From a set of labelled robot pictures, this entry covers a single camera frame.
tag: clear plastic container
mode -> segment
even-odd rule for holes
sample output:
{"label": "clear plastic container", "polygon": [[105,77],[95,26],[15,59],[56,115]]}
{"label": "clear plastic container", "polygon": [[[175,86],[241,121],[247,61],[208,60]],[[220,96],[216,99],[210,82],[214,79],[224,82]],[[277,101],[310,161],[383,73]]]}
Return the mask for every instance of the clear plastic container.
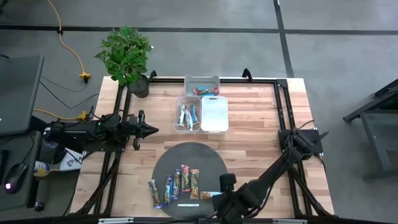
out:
{"label": "clear plastic container", "polygon": [[[193,125],[193,130],[189,130],[187,128],[187,124],[185,122],[185,118],[183,120],[184,127],[179,126],[178,123],[180,121],[180,105],[185,105],[185,108],[189,109],[192,114],[192,110],[190,105],[196,106],[196,115],[198,117],[199,123]],[[201,101],[199,96],[178,96],[175,101],[175,116],[174,116],[174,130],[179,134],[198,134],[200,132],[200,123],[201,123]]]}
{"label": "clear plastic container", "polygon": [[228,100],[223,96],[201,99],[201,130],[204,134],[224,134],[229,128]]}
{"label": "clear plastic container", "polygon": [[215,75],[213,77],[192,77],[190,75],[186,75],[184,78],[184,94],[185,94],[185,96],[195,96],[193,90],[196,87],[207,87],[207,88],[218,87],[218,94],[219,94],[220,93],[220,78],[217,75]]}

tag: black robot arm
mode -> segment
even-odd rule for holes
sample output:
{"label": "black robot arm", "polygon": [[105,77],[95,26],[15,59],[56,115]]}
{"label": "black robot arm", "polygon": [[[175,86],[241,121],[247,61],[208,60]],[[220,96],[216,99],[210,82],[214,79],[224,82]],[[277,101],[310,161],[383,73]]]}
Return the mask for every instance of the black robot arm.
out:
{"label": "black robot arm", "polygon": [[[258,179],[243,184],[237,191],[233,192],[233,184],[236,183],[234,174],[220,176],[220,188],[223,192],[212,198],[216,216],[224,224],[240,224],[243,218],[255,217],[265,206],[270,191],[275,181],[288,169],[294,169],[294,164],[301,160],[309,159],[313,154],[316,142],[308,138],[303,131],[293,129],[285,141],[285,149],[281,157],[268,168]],[[315,210],[321,216],[331,216],[317,202],[307,186],[295,175],[299,186],[304,188],[303,193],[310,197]]]}
{"label": "black robot arm", "polygon": [[143,110],[138,117],[127,116],[121,121],[117,113],[102,115],[98,120],[81,123],[51,122],[45,129],[43,137],[46,141],[57,142],[76,152],[83,151],[117,151],[124,146],[130,136],[135,136],[133,147],[139,150],[139,139],[159,131],[145,122]]}

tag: round black tray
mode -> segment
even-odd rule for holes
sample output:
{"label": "round black tray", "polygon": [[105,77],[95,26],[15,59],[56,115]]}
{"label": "round black tray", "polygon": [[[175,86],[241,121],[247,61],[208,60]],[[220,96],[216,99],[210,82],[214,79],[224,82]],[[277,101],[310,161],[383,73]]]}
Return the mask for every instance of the round black tray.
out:
{"label": "round black tray", "polygon": [[[190,169],[199,169],[199,192],[220,191],[219,177],[227,173],[222,158],[214,149],[197,142],[178,144],[167,150],[157,161],[152,178],[156,181],[161,201],[164,201],[166,175],[173,175],[175,169],[187,164]],[[211,199],[190,199],[191,192],[180,191],[180,198],[172,200],[163,212],[178,220],[208,217],[214,213]],[[179,207],[178,204],[199,204],[198,207]]]}

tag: gray floor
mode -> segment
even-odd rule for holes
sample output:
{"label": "gray floor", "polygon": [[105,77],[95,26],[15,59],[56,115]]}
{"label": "gray floor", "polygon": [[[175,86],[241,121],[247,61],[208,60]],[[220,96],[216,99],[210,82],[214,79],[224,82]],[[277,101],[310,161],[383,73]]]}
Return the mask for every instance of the gray floor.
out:
{"label": "gray floor", "polygon": [[[271,0],[54,0],[65,25],[135,27],[277,28]],[[395,0],[280,0],[286,29],[398,29]],[[45,0],[13,0],[0,23],[57,25]],[[237,77],[249,68],[256,77],[286,77],[278,34],[146,33],[154,46],[149,70],[158,75]],[[93,58],[105,32],[66,32],[64,41],[80,55],[93,78],[81,93],[48,83],[68,105],[99,92],[106,70]],[[398,222],[398,179],[364,182],[378,169],[362,124],[341,119],[368,101],[368,96],[397,78],[398,36],[288,35],[295,77],[305,79],[315,124],[330,134],[323,140],[326,173],[335,213],[345,218]],[[80,89],[77,59],[55,32],[0,30],[0,54],[42,54],[43,76]],[[68,110],[42,88],[36,108],[76,116],[96,104],[93,98]],[[45,121],[53,118],[35,113]],[[43,197],[47,209],[26,217],[61,215],[73,192],[76,174],[52,177]],[[22,218],[18,211],[0,219]]]}

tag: white lid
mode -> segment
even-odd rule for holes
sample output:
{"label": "white lid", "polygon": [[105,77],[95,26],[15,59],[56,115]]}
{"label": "white lid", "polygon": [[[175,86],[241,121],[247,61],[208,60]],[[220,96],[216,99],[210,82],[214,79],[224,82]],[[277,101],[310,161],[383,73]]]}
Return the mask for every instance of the white lid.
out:
{"label": "white lid", "polygon": [[201,129],[210,132],[225,132],[228,126],[227,98],[204,96],[201,99]]}

